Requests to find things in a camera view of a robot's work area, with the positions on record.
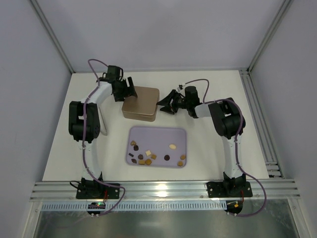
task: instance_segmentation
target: white table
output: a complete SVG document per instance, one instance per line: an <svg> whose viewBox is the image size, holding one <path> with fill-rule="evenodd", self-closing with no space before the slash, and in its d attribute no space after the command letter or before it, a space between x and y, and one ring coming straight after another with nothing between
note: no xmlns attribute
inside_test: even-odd
<svg viewBox="0 0 317 238"><path fill-rule="evenodd" d="M189 80L206 78L210 81L206 101L232 97L240 106L246 120L242 138L242 161L245 171L259 179L267 179L264 158L244 93L239 72L233 71L173 71L173 72L126 72L132 76L135 86L158 88L160 99L178 84ZM68 133L68 105L80 101L94 89L96 78L92 73L73 74L63 109L59 118L53 145L44 173L43 181L79 180L83 163L77 143ZM196 82L202 99L206 83ZM158 111L154 122L125 119L121 112L122 102L109 97L102 105L108 136L98 137L98 156L105 180L205 180L222 179L224 152L220 136L216 133L212 119L193 119L186 110L177 115ZM182 127L187 131L187 165L179 168L130 166L125 162L128 133L135 125Z"/></svg>

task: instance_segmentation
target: brown box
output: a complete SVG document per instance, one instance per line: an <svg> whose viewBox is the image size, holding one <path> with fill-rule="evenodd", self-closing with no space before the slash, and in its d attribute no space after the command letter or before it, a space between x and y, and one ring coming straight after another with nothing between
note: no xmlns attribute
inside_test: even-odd
<svg viewBox="0 0 317 238"><path fill-rule="evenodd" d="M122 113L125 118L144 121L155 121L157 115L157 102L159 90L135 86L138 97L128 97L122 105Z"/></svg>

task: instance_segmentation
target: gray wall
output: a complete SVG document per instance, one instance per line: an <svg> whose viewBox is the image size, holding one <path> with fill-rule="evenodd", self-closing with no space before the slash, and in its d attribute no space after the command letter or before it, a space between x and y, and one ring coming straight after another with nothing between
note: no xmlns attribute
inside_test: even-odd
<svg viewBox="0 0 317 238"><path fill-rule="evenodd" d="M283 0L38 0L75 71L248 67Z"/></svg>
<svg viewBox="0 0 317 238"><path fill-rule="evenodd" d="M26 0L0 7L0 236L21 234L70 73Z"/></svg>
<svg viewBox="0 0 317 238"><path fill-rule="evenodd" d="M296 0L261 57L253 80L286 176L317 226L317 1Z"/></svg>

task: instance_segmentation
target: purple tray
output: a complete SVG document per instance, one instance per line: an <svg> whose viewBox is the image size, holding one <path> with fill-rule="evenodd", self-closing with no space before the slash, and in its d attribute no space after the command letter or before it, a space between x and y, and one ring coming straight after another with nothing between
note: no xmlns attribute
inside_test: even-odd
<svg viewBox="0 0 317 238"><path fill-rule="evenodd" d="M138 151L134 151L133 146L130 145L131 141L135 141L139 147ZM170 149L169 145L176 145L176 149ZM151 159L151 156L146 156L145 152L150 150L157 158ZM143 160L151 159L152 163L149 167L173 167L182 168L186 165L187 158L181 160L181 155L187 155L187 136L186 131L181 128L173 127L150 127L150 126L134 126L130 129L126 162L130 165L139 165L138 155L143 155ZM169 155L169 161L164 159L165 155ZM134 164L131 159L136 159L137 163ZM183 166L178 166L179 161L183 162Z"/></svg>

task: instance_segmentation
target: gray floor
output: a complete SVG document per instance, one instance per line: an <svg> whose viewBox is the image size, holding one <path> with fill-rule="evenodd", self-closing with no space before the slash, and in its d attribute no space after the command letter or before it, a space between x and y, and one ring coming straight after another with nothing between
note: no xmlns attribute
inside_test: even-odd
<svg viewBox="0 0 317 238"><path fill-rule="evenodd" d="M262 201L245 201L243 213ZM298 238L287 200L271 200L249 218L224 211L118 212L86 218L82 212L42 212L36 238Z"/></svg>

